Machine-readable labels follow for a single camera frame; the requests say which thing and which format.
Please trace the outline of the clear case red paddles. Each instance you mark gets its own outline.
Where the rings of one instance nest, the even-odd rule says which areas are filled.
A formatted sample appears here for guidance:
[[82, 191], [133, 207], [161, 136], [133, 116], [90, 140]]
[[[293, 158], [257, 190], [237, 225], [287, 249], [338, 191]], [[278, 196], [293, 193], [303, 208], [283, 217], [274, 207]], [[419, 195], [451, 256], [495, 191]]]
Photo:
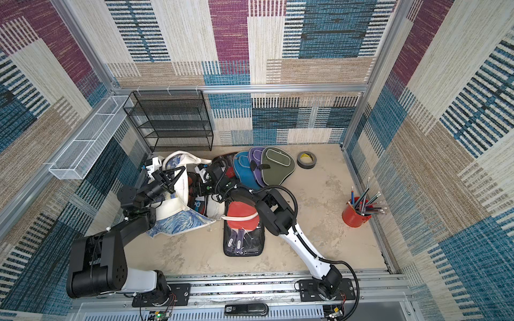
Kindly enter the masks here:
[[188, 202], [187, 205], [192, 210], [198, 212], [203, 216], [207, 216], [206, 208], [207, 208], [207, 187], [206, 184], [203, 183], [199, 174], [197, 173], [187, 173], [188, 178]]
[[240, 201], [226, 202], [223, 251], [228, 257], [261, 255], [265, 245], [264, 227], [256, 209]]

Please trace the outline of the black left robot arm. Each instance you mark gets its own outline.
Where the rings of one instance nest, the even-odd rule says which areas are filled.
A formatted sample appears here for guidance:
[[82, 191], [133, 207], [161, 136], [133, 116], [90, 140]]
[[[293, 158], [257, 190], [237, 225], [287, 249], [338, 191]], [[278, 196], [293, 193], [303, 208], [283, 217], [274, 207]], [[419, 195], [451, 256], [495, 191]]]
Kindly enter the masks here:
[[124, 220], [105, 231], [73, 241], [66, 291], [70, 298], [101, 294], [134, 294], [143, 302], [161, 305], [171, 290], [163, 272], [129, 268], [124, 247], [151, 230], [157, 222], [152, 204], [174, 185], [185, 167], [153, 172], [152, 182], [140, 187], [124, 186], [117, 193]]

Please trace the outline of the purple paddle case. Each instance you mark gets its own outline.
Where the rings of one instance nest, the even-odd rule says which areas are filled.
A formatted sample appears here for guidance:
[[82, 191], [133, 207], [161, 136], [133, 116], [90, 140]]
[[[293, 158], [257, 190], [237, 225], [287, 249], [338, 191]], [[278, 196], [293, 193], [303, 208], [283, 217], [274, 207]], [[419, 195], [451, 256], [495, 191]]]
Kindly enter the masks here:
[[262, 178], [261, 164], [262, 164], [262, 153], [264, 147], [252, 147], [248, 152], [248, 158], [250, 161], [250, 169], [253, 173], [255, 181], [261, 187], [266, 187], [266, 183]]

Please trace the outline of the black red paddle case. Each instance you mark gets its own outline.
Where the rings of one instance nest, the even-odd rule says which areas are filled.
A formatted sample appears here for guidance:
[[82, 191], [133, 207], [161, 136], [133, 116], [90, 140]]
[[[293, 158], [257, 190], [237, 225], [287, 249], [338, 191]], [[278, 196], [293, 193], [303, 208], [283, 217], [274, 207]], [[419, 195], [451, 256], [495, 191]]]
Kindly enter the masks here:
[[233, 178], [236, 176], [235, 171], [234, 171], [234, 157], [236, 156], [236, 154], [237, 154], [237, 152], [231, 152], [231, 153], [228, 153], [225, 155], [220, 155], [218, 157], [218, 159], [224, 160], [224, 162], [228, 166], [228, 170], [226, 173], [226, 176], [228, 178]]

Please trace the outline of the black blue paddle case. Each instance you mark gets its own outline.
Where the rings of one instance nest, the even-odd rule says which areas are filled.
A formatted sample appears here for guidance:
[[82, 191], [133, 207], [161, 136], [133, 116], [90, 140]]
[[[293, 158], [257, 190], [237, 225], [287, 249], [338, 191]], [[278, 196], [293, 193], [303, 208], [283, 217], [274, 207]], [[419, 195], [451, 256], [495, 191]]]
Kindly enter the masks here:
[[238, 152], [234, 156], [233, 167], [236, 176], [244, 186], [255, 190], [259, 190], [261, 188], [250, 168], [248, 151]]

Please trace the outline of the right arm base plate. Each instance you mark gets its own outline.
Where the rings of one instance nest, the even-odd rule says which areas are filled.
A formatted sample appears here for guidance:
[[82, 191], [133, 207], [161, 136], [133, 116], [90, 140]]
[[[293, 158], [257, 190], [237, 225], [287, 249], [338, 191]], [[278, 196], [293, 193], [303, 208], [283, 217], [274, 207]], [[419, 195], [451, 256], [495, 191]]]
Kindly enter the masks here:
[[336, 288], [316, 279], [298, 280], [294, 288], [299, 292], [301, 302], [355, 300], [356, 287], [349, 278], [343, 278]]

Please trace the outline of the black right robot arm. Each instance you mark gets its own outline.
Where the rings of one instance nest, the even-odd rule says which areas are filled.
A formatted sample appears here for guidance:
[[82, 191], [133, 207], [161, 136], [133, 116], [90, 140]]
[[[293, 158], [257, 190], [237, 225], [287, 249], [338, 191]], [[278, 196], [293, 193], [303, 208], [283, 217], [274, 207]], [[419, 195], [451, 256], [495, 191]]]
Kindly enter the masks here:
[[271, 185], [252, 189], [237, 177], [227, 176], [228, 166], [218, 159], [206, 168], [202, 177], [210, 191], [220, 201], [239, 201], [255, 208], [261, 223], [269, 233], [285, 240], [302, 259], [313, 279], [317, 281], [318, 294], [324, 300], [337, 296], [343, 279], [337, 263], [325, 259], [307, 239], [298, 224], [298, 203], [285, 187]]

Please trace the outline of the white canvas starry night bag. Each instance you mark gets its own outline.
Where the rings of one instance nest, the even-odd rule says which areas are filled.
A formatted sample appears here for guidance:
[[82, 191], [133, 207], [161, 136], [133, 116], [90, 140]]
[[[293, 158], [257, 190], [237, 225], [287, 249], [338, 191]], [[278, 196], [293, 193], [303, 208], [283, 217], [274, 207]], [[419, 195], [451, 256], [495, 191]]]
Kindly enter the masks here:
[[210, 165], [212, 160], [202, 159], [189, 152], [176, 151], [164, 157], [161, 170], [169, 170], [184, 166], [186, 171], [175, 184], [175, 193], [164, 192], [159, 196], [152, 207], [156, 209], [156, 223], [147, 235], [151, 238], [159, 234], [179, 235], [188, 231], [197, 230], [222, 220], [225, 216], [226, 204], [218, 203], [211, 197], [206, 197], [207, 216], [203, 216], [188, 207], [188, 178], [187, 173], [193, 166]]

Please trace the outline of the olive green paddle case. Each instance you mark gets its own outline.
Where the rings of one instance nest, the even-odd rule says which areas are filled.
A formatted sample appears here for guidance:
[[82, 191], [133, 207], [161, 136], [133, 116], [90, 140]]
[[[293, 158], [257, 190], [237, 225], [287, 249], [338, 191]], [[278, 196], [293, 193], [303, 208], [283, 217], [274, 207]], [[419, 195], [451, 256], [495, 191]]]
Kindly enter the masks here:
[[278, 147], [262, 151], [261, 174], [266, 185], [282, 185], [294, 173], [296, 163], [292, 156]]

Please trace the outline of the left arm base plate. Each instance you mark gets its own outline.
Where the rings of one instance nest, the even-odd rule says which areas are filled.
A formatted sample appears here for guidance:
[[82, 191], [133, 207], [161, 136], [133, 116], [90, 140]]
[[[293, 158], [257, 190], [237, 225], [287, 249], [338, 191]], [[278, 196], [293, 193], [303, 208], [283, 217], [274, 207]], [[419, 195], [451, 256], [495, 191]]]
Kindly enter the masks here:
[[168, 284], [166, 289], [136, 294], [132, 301], [133, 308], [153, 308], [187, 306], [190, 298], [191, 284]]

